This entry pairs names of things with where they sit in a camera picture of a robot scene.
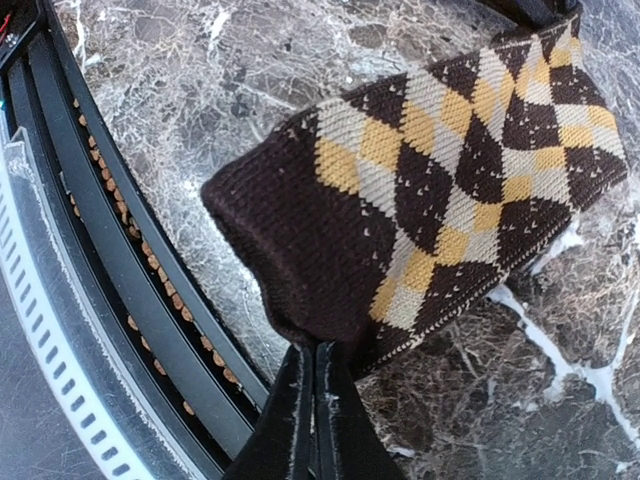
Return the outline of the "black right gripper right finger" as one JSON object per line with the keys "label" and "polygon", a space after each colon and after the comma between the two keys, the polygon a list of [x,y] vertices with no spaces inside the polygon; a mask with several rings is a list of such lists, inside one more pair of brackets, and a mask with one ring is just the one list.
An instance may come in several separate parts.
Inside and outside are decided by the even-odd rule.
{"label": "black right gripper right finger", "polygon": [[320,479],[401,479],[378,438],[349,373],[341,346],[315,353],[315,431]]}

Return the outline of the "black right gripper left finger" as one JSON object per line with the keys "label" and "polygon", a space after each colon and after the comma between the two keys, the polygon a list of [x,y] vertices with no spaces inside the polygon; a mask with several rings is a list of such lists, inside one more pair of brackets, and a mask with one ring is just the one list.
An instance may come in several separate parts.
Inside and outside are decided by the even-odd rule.
{"label": "black right gripper left finger", "polygon": [[314,363],[307,348],[288,349],[251,437],[226,480],[309,477]]}

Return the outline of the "brown argyle sock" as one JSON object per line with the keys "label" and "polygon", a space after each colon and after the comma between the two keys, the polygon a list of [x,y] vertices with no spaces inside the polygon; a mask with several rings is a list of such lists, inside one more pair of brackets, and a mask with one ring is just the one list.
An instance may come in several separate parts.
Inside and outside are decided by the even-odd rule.
{"label": "brown argyle sock", "polygon": [[364,377],[626,177],[580,17],[323,100],[203,185],[281,336],[339,342]]}

